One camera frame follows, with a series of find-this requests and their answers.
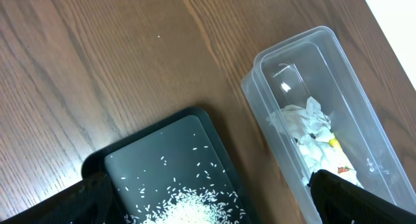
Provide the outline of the black waste tray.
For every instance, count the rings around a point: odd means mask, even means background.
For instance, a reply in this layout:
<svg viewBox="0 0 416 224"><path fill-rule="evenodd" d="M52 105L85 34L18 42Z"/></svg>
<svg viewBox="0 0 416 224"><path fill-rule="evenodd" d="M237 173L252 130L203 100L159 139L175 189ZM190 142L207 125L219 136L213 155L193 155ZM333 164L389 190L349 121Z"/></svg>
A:
<svg viewBox="0 0 416 224"><path fill-rule="evenodd" d="M89 155L87 178L108 175L113 199L106 223L155 220L194 193L219 223L259 223L259 216L208 113L189 107Z"/></svg>

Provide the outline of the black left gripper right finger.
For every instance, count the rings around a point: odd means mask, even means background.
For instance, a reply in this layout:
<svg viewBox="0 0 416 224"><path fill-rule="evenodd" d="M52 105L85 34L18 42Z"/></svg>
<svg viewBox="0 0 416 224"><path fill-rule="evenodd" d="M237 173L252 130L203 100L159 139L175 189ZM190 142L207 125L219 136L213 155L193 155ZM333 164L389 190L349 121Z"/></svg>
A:
<svg viewBox="0 0 416 224"><path fill-rule="evenodd" d="M312 173L307 186L323 223L415 223L415 214L324 169Z"/></svg>

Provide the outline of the clear plastic bin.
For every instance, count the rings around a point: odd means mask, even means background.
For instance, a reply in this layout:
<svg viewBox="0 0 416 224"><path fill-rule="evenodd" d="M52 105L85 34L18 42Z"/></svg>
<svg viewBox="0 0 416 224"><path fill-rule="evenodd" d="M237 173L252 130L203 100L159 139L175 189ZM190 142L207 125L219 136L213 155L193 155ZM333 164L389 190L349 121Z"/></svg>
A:
<svg viewBox="0 0 416 224"><path fill-rule="evenodd" d="M363 189L415 211L415 192L331 29L315 27L259 53L242 80L242 89L308 223L321 221L307 186L312 173L281 114L281 132L266 118L287 105L305 108L309 97L330 118L331 132Z"/></svg>

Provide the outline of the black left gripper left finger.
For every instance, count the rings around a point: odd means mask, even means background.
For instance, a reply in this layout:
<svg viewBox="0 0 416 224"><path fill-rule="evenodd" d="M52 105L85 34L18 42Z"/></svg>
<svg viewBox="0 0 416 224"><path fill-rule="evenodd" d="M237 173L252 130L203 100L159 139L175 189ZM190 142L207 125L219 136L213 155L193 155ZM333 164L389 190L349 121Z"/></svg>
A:
<svg viewBox="0 0 416 224"><path fill-rule="evenodd" d="M104 223L112 198L111 179L99 172L1 224Z"/></svg>

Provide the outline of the pile of white rice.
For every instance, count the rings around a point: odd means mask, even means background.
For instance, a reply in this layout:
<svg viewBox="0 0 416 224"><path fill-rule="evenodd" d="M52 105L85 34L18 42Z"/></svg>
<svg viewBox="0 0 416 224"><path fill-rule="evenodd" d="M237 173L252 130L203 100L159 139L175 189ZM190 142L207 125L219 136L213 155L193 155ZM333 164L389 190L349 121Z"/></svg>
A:
<svg viewBox="0 0 416 224"><path fill-rule="evenodd" d="M248 213L201 131L162 131L107 158L126 223L249 223Z"/></svg>

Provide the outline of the silver foil snack wrapper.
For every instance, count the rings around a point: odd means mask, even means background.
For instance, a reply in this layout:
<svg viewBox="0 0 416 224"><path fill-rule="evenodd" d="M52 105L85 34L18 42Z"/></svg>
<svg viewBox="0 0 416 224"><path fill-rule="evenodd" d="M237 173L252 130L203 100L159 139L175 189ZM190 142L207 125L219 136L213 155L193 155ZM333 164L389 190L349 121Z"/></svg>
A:
<svg viewBox="0 0 416 224"><path fill-rule="evenodd" d="M337 164L337 175L351 182L352 184L363 188L363 185L359 182L357 178L357 171L354 169L353 165L351 164L348 157L345 155L341 144L339 143L338 139L335 137L334 134L331 134L331 139L329 140L328 144L334 150L335 155L333 159Z"/></svg>

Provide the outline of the white tissue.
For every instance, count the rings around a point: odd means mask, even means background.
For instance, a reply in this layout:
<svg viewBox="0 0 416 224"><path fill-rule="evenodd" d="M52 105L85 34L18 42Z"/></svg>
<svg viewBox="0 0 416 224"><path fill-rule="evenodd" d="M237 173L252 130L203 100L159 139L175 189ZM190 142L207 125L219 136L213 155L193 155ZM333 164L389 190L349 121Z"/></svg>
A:
<svg viewBox="0 0 416 224"><path fill-rule="evenodd" d="M285 120L289 133L297 140L313 135L316 141L328 143L335 138L331 132L330 118L321 111L320 103L313 97L307 99L305 108L287 105L280 112L274 111L266 118L270 125L277 126L281 132L283 127L278 126L279 114Z"/></svg>
<svg viewBox="0 0 416 224"><path fill-rule="evenodd" d="M297 144L310 173L325 169L337 174L337 164L333 159L335 153L328 143L316 141L310 135L305 135Z"/></svg>

